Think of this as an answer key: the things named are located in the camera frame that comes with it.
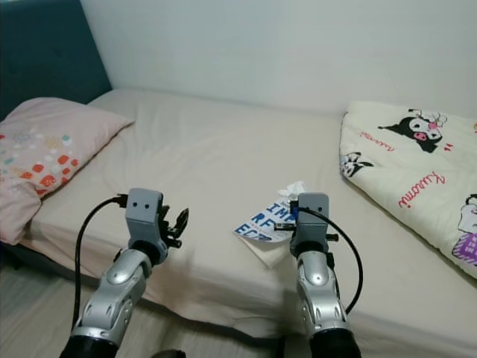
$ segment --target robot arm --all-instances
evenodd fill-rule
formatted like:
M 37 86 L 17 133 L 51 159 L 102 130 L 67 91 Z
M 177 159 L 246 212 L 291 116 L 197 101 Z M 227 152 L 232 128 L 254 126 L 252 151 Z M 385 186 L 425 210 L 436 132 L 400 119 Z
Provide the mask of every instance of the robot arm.
M 338 283 L 334 272 L 333 255 L 329 252 L 327 223 L 310 213 L 309 208 L 321 215 L 329 215 L 328 196 L 303 193 L 291 202 L 295 225 L 277 225 L 276 230 L 292 230 L 290 252 L 297 258 L 301 313 L 309 337 L 313 357 L 360 358 L 361 353 L 340 302 Z
M 178 238 L 186 228 L 189 211 L 185 209 L 179 215 L 173 228 L 163 220 L 167 211 L 160 192 L 146 189 L 129 192 L 128 249 L 120 252 L 101 276 L 99 287 L 86 303 L 60 358 L 116 356 L 152 268 L 165 261 L 169 247 L 181 246 Z

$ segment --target bedding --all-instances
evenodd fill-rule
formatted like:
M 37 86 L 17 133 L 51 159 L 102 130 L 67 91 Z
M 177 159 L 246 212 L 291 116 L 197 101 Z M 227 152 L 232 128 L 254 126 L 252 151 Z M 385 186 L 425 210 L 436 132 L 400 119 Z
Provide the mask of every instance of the bedding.
M 31 99 L 13 110 L 0 123 L 0 240 L 18 243 L 40 199 L 132 122 L 59 98 Z
M 343 120 L 346 178 L 477 278 L 476 120 L 354 102 Z
M 190 218 L 183 247 L 154 269 L 145 298 L 253 337 L 299 333 L 295 261 L 267 268 L 232 231 L 303 180 L 329 196 L 331 218 L 363 259 L 350 319 L 364 357 L 477 357 L 475 282 L 341 178 L 338 117 L 125 89 L 90 105 L 136 122 L 44 200 L 22 245 L 73 269 L 76 236 L 96 204 L 132 187 L 159 190 L 170 220 L 185 207 Z M 83 238 L 82 272 L 99 277 L 128 239 L 124 210 L 105 207 Z M 356 264 L 344 243 L 331 249 L 347 304 Z

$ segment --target black cable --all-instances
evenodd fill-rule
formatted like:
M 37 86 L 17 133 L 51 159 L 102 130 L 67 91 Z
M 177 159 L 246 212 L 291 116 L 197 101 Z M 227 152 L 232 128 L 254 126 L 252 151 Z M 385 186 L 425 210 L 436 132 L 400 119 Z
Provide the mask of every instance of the black cable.
M 319 219 L 323 220 L 324 222 L 326 222 L 327 224 L 331 225 L 346 240 L 347 244 L 351 248 L 351 251 L 355 255 L 356 263 L 358 264 L 359 281 L 358 281 L 358 287 L 356 288 L 356 292 L 353 296 L 353 299 L 351 300 L 348 307 L 346 307 L 346 313 L 349 314 L 351 312 L 351 310 L 354 308 L 354 306 L 356 305 L 356 303 L 358 302 L 359 296 L 361 295 L 361 291 L 363 290 L 363 262 L 361 261 L 361 257 L 359 256 L 359 252 L 356 249 L 356 246 L 354 246 L 353 241 L 351 241 L 351 239 L 348 237 L 348 235 L 346 235 L 346 233 L 344 231 L 342 231 L 342 229 L 339 226 L 337 226 L 337 224 L 335 224 L 333 222 L 333 220 L 328 219 L 326 216 L 320 214 L 317 211 L 311 210 L 309 207 L 299 207 L 298 211 L 302 211 L 304 213 L 308 213 L 310 215 L 316 216 L 317 218 L 319 218 Z
M 73 322 L 72 322 L 72 329 L 75 327 L 76 321 L 80 316 L 80 300 L 81 300 L 81 261 L 80 261 L 80 254 L 81 254 L 81 242 L 83 241 L 84 231 L 88 226 L 89 222 L 91 221 L 92 217 L 103 207 L 111 203 L 117 203 L 121 207 L 125 207 L 127 202 L 127 195 L 121 194 L 115 198 L 109 198 L 102 203 L 100 203 L 97 207 L 91 210 L 91 213 L 88 214 L 86 219 L 84 219 L 83 225 L 81 225 L 80 232 L 78 233 L 78 237 L 76 239 L 76 249 L 75 249 L 75 305 L 73 308 Z

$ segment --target polka dot pillow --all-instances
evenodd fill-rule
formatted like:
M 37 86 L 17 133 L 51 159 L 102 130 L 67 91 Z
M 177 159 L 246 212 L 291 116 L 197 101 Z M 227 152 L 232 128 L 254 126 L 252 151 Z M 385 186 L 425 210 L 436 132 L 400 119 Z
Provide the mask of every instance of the polka dot pillow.
M 0 240 L 20 241 L 54 192 L 133 120 L 58 98 L 20 104 L 0 122 Z

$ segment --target white wall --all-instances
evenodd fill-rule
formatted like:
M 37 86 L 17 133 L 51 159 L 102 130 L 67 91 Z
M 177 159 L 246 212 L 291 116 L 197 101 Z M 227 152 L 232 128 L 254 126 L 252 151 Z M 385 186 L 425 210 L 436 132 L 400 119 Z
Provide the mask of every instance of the white wall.
M 477 117 L 475 0 L 82 0 L 114 87 Z

